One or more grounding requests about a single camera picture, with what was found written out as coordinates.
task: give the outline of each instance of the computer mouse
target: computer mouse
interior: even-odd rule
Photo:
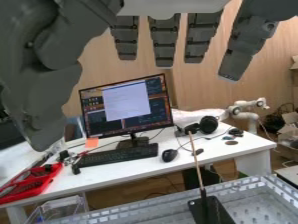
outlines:
[[[179,155],[179,150],[168,149],[163,152],[163,160],[164,162],[170,163],[175,160],[176,156]]]

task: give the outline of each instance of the paper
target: paper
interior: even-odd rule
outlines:
[[[107,121],[151,114],[146,81],[103,89]]]
[[[99,147],[99,138],[88,138],[86,148],[96,148]]]

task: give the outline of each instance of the keyboard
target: keyboard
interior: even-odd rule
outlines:
[[[106,152],[96,152],[87,154],[79,160],[78,168],[90,166],[106,165],[111,163],[120,163],[138,159],[147,159],[159,156],[159,144],[154,143],[147,146],[116,149]]]

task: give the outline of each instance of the headphones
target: headphones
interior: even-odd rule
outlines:
[[[190,131],[192,132],[192,134],[196,134],[200,131],[204,134],[212,134],[217,130],[217,127],[219,127],[217,118],[214,116],[206,116],[202,119],[200,124],[195,123],[184,128],[184,133],[188,135]]]

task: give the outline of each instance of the red tool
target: red tool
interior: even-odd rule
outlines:
[[[22,172],[0,188],[0,204],[39,195],[50,186],[62,169],[63,163],[57,163]]]

